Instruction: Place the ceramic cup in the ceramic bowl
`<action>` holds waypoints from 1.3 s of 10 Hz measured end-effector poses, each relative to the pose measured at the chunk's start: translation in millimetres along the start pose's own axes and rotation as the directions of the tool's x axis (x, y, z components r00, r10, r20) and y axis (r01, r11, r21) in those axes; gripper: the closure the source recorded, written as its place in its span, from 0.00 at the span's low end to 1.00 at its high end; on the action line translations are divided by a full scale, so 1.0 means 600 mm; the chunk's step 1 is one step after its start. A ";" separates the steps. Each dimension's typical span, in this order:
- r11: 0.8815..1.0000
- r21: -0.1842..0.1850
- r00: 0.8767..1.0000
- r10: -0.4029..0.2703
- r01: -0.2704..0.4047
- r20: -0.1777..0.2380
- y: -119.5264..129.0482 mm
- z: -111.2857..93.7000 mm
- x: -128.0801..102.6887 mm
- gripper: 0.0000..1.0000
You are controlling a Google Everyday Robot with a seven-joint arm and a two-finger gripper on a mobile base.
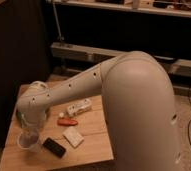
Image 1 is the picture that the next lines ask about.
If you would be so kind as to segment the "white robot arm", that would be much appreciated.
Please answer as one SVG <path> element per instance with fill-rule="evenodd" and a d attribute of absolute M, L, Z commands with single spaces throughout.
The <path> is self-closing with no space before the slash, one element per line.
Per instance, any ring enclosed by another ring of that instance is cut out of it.
<path fill-rule="evenodd" d="M 31 86 L 17 109 L 28 125 L 36 126 L 49 107 L 97 94 L 116 171 L 183 171 L 173 86 L 164 68 L 145 52 L 103 61 L 52 88 Z"/>

